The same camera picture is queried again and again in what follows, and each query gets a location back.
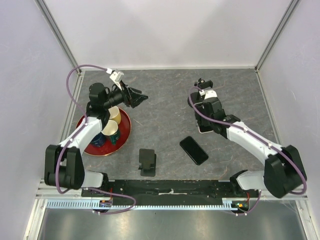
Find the pink-case smartphone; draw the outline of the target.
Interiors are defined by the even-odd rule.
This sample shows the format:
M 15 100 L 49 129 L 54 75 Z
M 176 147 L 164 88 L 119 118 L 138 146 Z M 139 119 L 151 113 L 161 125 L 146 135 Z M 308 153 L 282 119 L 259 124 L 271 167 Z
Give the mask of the pink-case smartphone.
M 197 109 L 202 115 L 211 119 L 213 118 L 214 111 L 213 111 L 212 104 L 210 102 L 200 103 L 197 106 Z M 212 121 L 209 121 L 200 115 L 197 116 L 197 124 L 199 127 L 199 131 L 201 133 L 212 132 L 213 131 L 212 123 L 213 123 Z

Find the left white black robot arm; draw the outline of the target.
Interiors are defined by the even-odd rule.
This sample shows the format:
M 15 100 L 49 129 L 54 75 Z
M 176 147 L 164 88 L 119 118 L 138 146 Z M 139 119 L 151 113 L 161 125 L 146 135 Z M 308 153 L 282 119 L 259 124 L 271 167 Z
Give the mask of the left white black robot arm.
M 67 190 L 92 188 L 99 197 L 106 196 L 110 185 L 104 181 L 107 177 L 101 172 L 85 170 L 82 155 L 91 141 L 110 122 L 109 109 L 124 103 L 135 108 L 148 96 L 140 90 L 120 83 L 111 91 L 102 83 L 89 87 L 89 102 L 80 125 L 64 141 L 49 145 L 45 150 L 44 182 L 55 186 L 59 193 Z

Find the black folding phone stand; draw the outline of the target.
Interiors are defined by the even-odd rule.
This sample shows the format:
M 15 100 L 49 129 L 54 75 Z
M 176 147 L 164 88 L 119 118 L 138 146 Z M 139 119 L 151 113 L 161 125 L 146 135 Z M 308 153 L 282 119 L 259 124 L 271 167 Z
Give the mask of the black folding phone stand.
M 155 177 L 157 155 L 154 149 L 139 149 L 139 167 L 142 177 Z

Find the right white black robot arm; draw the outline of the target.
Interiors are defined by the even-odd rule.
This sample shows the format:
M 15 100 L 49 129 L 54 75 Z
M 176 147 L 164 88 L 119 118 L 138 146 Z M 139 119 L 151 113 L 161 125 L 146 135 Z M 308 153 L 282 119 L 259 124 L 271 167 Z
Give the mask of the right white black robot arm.
M 199 116 L 215 124 L 218 134 L 243 147 L 264 165 L 263 171 L 244 170 L 235 174 L 229 184 L 233 196 L 240 197 L 247 190 L 268 190 L 278 199 L 287 194 L 306 193 L 307 175 L 296 147 L 267 140 L 233 115 L 210 118 L 196 108 L 190 96 L 188 100 Z

